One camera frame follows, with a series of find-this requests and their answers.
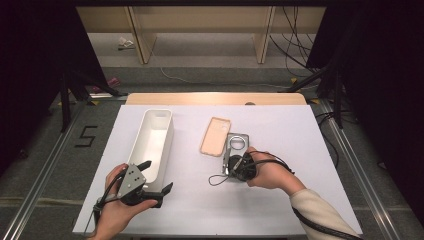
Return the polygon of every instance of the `white table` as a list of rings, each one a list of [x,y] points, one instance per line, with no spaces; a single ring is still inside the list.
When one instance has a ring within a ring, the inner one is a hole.
[[[164,184],[174,182],[174,187],[165,197],[162,208],[139,214],[122,234],[151,237],[284,237],[305,234],[283,191],[249,188],[234,179],[215,187],[209,185],[209,176],[220,174],[222,164],[222,157],[203,155],[199,151],[212,117],[230,119],[230,132],[248,134],[250,145],[286,161],[308,188],[318,192],[358,234],[362,233],[312,110],[307,105],[122,106],[74,233],[85,232],[92,206],[103,194],[106,175],[114,166],[128,160],[147,109],[173,112],[175,130]],[[91,221],[87,232],[93,229]]]

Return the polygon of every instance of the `phone case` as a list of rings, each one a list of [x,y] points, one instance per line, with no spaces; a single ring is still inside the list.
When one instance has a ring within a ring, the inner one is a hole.
[[[212,117],[203,138],[200,152],[215,157],[221,156],[230,127],[230,120]]]

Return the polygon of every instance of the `hand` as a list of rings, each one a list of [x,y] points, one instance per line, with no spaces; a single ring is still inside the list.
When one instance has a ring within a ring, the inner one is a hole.
[[[127,167],[127,164],[116,166],[107,175],[105,188],[109,186],[116,175]],[[109,194],[116,194],[117,192],[118,186],[117,183],[115,183],[110,189]],[[103,207],[102,214],[97,224],[96,233],[90,239],[111,239],[124,230],[135,215],[154,207],[157,203],[156,200],[146,200],[135,206],[127,206],[119,200],[107,203]]]
[[[274,158],[266,153],[255,152],[254,147],[249,147],[246,152],[250,153],[253,161]],[[289,196],[305,189],[305,185],[292,173],[277,163],[262,163],[256,165],[257,176],[247,181],[249,187],[263,187],[267,189],[280,188]]]

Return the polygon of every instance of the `person's right hand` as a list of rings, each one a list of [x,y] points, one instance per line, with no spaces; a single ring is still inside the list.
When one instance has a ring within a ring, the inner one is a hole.
[[[274,159],[269,154],[256,152],[254,147],[249,147],[246,152],[250,153],[253,161]],[[247,181],[249,187],[263,187],[267,189],[280,188],[289,196],[305,189],[305,185],[292,173],[277,163],[263,163],[256,165],[257,176]]]

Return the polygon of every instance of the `sleeve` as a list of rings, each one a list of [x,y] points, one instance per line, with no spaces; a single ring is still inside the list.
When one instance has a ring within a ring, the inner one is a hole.
[[[290,197],[290,202],[295,213],[297,211],[296,215],[300,213],[301,216],[320,227],[352,235],[353,239],[360,239],[357,233],[342,219],[336,209],[316,192],[310,189],[301,190]],[[317,231],[306,225],[302,220],[301,224],[309,239],[341,239]]]

